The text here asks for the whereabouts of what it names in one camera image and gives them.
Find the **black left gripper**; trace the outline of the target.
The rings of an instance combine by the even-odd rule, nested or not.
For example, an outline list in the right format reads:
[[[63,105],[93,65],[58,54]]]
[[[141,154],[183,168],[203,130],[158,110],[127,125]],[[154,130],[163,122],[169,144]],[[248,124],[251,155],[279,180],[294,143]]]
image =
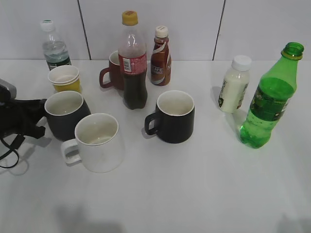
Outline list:
[[[37,126],[45,116],[45,99],[12,100],[0,104],[0,137],[12,134],[39,139],[45,134],[45,127]]]

